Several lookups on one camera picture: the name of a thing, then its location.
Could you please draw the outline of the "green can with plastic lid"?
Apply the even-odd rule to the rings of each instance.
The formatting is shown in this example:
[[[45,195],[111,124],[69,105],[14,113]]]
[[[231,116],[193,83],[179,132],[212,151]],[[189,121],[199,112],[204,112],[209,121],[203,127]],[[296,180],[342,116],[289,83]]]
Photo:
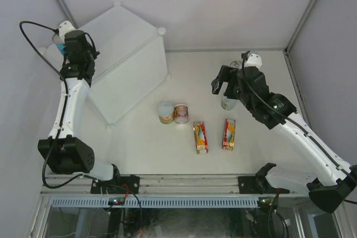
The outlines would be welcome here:
[[[222,99],[221,99],[221,107],[224,109],[224,110],[232,110],[235,105],[237,103],[237,100],[235,99],[229,99],[227,98],[226,96],[222,96]]]

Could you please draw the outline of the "dark blue tall can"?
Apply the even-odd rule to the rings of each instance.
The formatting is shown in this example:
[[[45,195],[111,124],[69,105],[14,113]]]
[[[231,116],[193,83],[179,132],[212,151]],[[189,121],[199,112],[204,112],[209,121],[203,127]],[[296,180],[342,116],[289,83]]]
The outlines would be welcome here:
[[[235,68],[235,69],[241,69],[241,68],[242,68],[242,60],[232,61],[232,62],[229,64],[229,66],[232,67],[232,68]]]

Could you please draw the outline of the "light blue labelled can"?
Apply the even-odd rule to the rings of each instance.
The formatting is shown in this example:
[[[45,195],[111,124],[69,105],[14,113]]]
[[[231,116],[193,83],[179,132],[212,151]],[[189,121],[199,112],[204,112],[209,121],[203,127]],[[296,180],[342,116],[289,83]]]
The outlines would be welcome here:
[[[59,52],[64,55],[65,54],[65,41],[59,34],[54,34],[52,36],[52,41],[59,50]]]

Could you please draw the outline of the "yellow can with plastic lid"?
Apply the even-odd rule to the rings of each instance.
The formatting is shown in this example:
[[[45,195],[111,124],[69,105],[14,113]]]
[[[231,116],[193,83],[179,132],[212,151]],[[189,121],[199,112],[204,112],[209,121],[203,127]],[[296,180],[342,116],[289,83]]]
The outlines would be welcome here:
[[[162,101],[157,107],[159,120],[162,124],[171,124],[174,121],[174,106],[169,101]]]

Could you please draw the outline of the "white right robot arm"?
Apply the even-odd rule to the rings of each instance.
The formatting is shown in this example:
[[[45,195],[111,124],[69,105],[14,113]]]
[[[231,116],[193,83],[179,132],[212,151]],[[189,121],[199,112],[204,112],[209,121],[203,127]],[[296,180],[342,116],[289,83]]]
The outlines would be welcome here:
[[[333,152],[285,96],[270,92],[257,67],[223,65],[211,82],[212,93],[217,95],[223,83],[227,83],[223,95],[239,100],[256,121],[284,137],[315,175],[315,179],[303,173],[289,176],[270,163],[269,170],[257,177],[257,188],[264,193],[274,188],[304,193],[319,209],[333,213],[356,189],[356,166]]]

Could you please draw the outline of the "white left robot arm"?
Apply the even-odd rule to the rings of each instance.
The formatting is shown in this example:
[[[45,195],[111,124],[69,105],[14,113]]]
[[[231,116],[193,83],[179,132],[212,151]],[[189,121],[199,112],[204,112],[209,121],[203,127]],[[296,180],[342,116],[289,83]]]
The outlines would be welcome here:
[[[99,54],[88,33],[72,30],[64,34],[59,108],[48,138],[39,140],[37,149],[44,158],[43,178],[45,169],[49,168],[54,174],[91,178],[102,183],[109,193],[117,193],[122,188],[118,167],[97,160],[94,150],[79,137],[83,108]]]

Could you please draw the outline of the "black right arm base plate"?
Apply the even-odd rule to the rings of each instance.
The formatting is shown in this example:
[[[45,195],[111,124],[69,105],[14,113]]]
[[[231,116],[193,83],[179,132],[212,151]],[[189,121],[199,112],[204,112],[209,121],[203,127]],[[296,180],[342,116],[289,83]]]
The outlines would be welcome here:
[[[241,194],[263,194],[269,188],[266,179],[257,176],[239,176],[238,186]]]

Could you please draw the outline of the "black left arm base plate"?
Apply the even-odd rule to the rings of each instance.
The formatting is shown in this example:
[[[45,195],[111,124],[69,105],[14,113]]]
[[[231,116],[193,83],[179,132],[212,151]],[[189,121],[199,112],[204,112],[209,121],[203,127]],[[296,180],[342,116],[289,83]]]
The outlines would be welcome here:
[[[121,176],[120,178],[115,178],[110,181],[92,181],[90,193],[99,194],[109,194],[109,195],[123,195],[125,193],[138,194],[139,192],[140,178],[135,175]]]

